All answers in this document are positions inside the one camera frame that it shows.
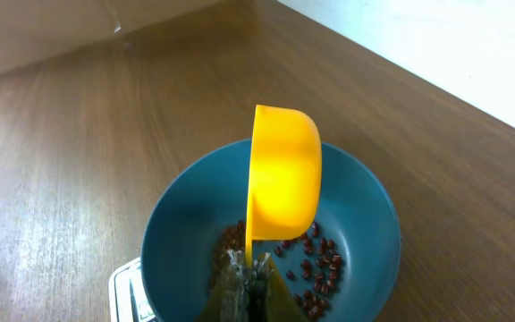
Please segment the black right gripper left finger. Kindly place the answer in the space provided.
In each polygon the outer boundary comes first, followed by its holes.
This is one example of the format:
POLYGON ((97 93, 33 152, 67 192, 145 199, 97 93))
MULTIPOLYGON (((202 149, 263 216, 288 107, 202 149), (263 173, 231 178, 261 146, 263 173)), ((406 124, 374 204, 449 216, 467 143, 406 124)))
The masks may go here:
POLYGON ((195 322, 249 322, 250 269, 241 250, 227 250, 227 262, 195 322))

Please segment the white digital kitchen scale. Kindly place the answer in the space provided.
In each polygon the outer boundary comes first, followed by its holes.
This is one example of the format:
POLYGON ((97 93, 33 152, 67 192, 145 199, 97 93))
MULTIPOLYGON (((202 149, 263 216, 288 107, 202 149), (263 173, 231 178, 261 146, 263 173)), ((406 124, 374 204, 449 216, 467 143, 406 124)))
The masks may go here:
POLYGON ((108 281, 111 322, 158 322, 141 276, 140 258, 116 269, 108 281))

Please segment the yellow plastic measuring scoop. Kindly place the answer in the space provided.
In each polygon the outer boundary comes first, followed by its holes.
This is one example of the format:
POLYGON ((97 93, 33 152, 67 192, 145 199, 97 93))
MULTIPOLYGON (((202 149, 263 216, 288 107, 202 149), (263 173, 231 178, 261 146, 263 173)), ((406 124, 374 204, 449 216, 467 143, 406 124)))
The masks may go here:
POLYGON ((322 177, 321 139, 305 113, 257 105, 251 138, 245 262, 253 242, 301 236, 316 216, 322 177))

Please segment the blue plastic bowl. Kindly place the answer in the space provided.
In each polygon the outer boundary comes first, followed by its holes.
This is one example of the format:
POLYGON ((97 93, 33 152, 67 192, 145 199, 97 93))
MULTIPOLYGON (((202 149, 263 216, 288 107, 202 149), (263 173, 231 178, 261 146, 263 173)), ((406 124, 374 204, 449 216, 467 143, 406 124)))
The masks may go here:
MULTIPOLYGON (((161 321, 192 321, 210 294, 214 250, 245 217, 251 143, 221 147, 189 166, 158 201, 144 234, 142 281, 161 321)), ((398 217, 385 188, 355 157, 324 144, 316 221, 342 266, 324 321, 371 321, 395 284, 398 217)))

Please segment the red beans in bowl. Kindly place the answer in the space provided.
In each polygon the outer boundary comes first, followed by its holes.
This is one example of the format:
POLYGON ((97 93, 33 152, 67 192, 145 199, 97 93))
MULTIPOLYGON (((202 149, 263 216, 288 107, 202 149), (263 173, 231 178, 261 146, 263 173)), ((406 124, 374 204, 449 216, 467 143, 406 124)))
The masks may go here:
MULTIPOLYGON (((246 223, 240 220, 235 225, 226 226, 218 237, 212 250, 211 275, 208 281, 209 295, 229 261, 226 251, 244 252, 245 232, 246 223)), ((313 223, 308 233, 296 239, 280 241, 270 252, 265 253, 270 253, 272 260, 275 257, 284 258, 286 252, 296 246, 301 246, 307 255, 299 263, 300 273, 296 274, 290 269, 282 271, 276 267, 308 321, 317 321, 332 308, 330 296, 337 290, 344 260, 337 252, 335 242, 321 235, 321 227, 318 223, 313 223)), ((250 282, 248 311, 250 321, 250 282)))

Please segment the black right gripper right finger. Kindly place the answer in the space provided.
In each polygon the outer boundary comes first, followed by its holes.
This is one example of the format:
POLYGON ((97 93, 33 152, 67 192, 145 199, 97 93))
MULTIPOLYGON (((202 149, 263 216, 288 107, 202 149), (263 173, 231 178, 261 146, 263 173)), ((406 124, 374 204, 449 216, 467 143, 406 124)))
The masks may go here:
POLYGON ((308 322, 270 253, 255 259, 250 271, 250 322, 308 322))

